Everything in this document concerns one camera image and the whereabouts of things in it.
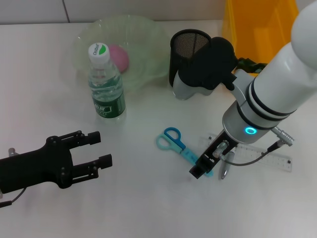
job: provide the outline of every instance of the white wall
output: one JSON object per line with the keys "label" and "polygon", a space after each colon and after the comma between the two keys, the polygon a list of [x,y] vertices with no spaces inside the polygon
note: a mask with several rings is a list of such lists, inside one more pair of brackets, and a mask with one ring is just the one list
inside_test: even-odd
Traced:
{"label": "white wall", "polygon": [[0,0],[0,24],[67,22],[61,0]]}
{"label": "white wall", "polygon": [[[299,10],[314,0],[296,0]],[[222,19],[225,0],[65,0],[70,22],[136,14],[154,20]],[[0,24],[67,22],[62,0],[0,0]]]}

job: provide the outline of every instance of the water bottle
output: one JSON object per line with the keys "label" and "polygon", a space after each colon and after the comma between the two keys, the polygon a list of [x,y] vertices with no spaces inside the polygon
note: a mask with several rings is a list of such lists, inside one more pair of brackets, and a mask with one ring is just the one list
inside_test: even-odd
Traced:
{"label": "water bottle", "polygon": [[89,86],[97,114],[103,118],[115,118],[125,110],[120,72],[110,59],[107,45],[92,44],[88,54],[91,62]]}

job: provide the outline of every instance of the transparent bowl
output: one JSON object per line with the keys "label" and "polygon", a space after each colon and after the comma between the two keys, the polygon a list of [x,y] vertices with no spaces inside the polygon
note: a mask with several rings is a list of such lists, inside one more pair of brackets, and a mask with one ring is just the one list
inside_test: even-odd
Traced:
{"label": "transparent bowl", "polygon": [[168,73],[170,39],[156,22],[141,16],[108,17],[90,24],[73,43],[72,63],[77,70],[89,70],[88,47],[96,42],[123,47],[129,55],[129,68],[122,73],[126,90]]}

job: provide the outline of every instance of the blue scissors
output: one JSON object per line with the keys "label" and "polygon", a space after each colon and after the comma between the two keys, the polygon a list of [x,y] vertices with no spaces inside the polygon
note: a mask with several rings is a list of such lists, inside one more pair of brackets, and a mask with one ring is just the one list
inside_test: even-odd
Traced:
{"label": "blue scissors", "polygon": [[[168,134],[169,131],[175,131],[177,133],[177,138],[174,139],[171,135]],[[169,145],[165,146],[162,145],[159,140],[164,139],[169,143]],[[183,142],[180,140],[181,138],[181,133],[178,129],[174,127],[169,127],[164,130],[164,134],[161,134],[157,137],[157,146],[161,150],[174,150],[176,153],[180,154],[183,156],[189,163],[192,165],[196,164],[196,161],[198,160],[198,157],[186,146],[184,145]],[[208,174],[205,173],[206,176],[211,177],[213,176],[213,171],[210,171]]]}

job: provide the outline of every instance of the ruler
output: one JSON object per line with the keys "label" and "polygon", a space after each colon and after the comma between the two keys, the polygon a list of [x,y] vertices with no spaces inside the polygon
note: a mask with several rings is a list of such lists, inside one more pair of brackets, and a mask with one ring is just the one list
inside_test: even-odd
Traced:
{"label": "ruler", "polygon": [[[209,147],[209,145],[213,142],[215,138],[216,135],[212,133],[209,133],[206,136],[201,136],[199,138],[198,148],[201,153],[203,153]],[[235,152],[235,157],[233,159],[234,163],[245,163],[255,160],[266,150],[252,145],[238,144],[238,147],[233,149],[232,151]],[[286,155],[272,152],[264,156],[261,160],[256,162],[256,164],[257,163],[292,172],[292,158]]]}

